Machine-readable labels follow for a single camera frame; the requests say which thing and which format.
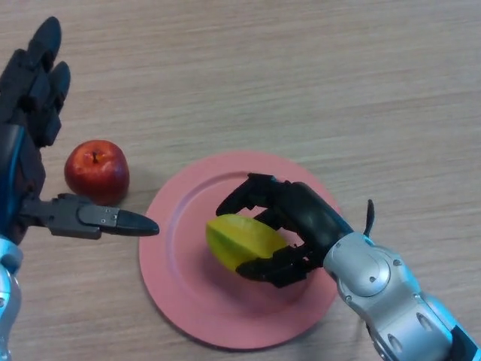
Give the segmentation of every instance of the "pink plate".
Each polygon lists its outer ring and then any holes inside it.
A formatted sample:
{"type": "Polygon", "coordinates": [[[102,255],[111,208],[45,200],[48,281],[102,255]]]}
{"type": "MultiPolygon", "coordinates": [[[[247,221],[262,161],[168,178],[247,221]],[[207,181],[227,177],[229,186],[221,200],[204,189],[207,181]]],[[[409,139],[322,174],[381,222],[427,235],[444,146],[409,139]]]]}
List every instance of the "pink plate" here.
{"type": "MultiPolygon", "coordinates": [[[[334,281],[323,269],[278,290],[244,280],[210,253],[206,222],[249,172],[303,181],[340,211],[326,188],[301,166],[265,153],[225,153],[188,166],[161,188],[147,211],[161,232],[141,238],[139,246],[144,283],[166,318],[198,341],[234,350],[291,340],[318,323],[337,295],[334,281]]],[[[301,243],[294,233],[284,235],[291,243],[301,243]]]]}

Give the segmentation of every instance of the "wood grain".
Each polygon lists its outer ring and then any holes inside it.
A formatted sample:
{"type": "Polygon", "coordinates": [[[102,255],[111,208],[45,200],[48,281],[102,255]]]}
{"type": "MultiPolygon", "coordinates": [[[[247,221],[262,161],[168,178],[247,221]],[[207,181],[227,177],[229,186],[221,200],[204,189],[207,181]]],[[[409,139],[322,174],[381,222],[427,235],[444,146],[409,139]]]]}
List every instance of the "wood grain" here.
{"type": "MultiPolygon", "coordinates": [[[[44,151],[43,197],[67,191],[74,145],[108,138],[132,167],[125,207],[144,212],[203,156],[264,150],[310,169],[375,241],[400,252],[481,341],[481,11],[477,0],[4,0],[6,63],[48,16],[71,66],[63,128],[44,151]]],[[[336,301],[301,340],[223,353],[158,317],[137,240],[23,242],[14,360],[368,361],[336,301]]]]}

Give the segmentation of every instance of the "yellow fruit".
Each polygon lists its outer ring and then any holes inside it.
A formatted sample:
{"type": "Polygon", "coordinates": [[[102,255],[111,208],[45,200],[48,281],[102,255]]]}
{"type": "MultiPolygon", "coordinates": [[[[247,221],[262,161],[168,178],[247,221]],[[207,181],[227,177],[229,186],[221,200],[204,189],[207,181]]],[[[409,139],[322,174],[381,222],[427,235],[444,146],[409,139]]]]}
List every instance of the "yellow fruit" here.
{"type": "Polygon", "coordinates": [[[287,246],[284,238],[264,223],[239,214],[224,214],[207,222],[207,243],[228,269],[256,258],[271,258],[287,246]]]}

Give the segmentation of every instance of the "robot forearm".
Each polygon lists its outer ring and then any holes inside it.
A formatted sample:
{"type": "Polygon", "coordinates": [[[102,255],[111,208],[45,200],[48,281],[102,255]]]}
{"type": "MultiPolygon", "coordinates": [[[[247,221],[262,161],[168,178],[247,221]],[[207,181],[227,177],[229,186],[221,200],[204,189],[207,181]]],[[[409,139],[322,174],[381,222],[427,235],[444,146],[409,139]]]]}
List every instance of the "robot forearm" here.
{"type": "Polygon", "coordinates": [[[399,254],[353,232],[328,252],[324,269],[366,322],[388,361],[474,361],[481,350],[435,297],[424,293],[399,254]]]}
{"type": "Polygon", "coordinates": [[[0,359],[11,361],[8,340],[22,295],[16,275],[22,265],[23,253],[13,242],[0,235],[0,359]]]}

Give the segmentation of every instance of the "robotic hand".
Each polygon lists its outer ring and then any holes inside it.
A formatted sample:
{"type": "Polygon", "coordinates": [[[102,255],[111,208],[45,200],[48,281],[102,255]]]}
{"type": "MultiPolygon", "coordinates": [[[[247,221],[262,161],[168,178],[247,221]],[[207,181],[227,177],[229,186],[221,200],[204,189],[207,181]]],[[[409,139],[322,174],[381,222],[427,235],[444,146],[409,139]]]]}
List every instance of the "robotic hand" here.
{"type": "Polygon", "coordinates": [[[29,42],[16,50],[0,77],[0,359],[11,360],[8,339],[20,311],[16,275],[19,248],[30,226],[52,235],[99,239],[114,235],[149,236],[159,226],[140,214],[100,207],[90,200],[59,194],[41,201],[45,182],[42,147],[51,146],[60,130],[59,113],[70,87],[65,62],[55,68],[62,32],[55,17],[47,19],[29,42]]]}
{"type": "Polygon", "coordinates": [[[401,256],[369,238],[374,223],[371,200],[366,229],[360,233],[306,184],[249,174],[216,214],[254,207],[266,208],[257,220],[295,232],[304,243],[278,250],[270,259],[245,262],[237,267],[239,275],[285,287],[322,267],[337,283],[342,300],[366,323],[382,359],[481,360],[474,340],[440,300],[422,291],[401,256]]]}

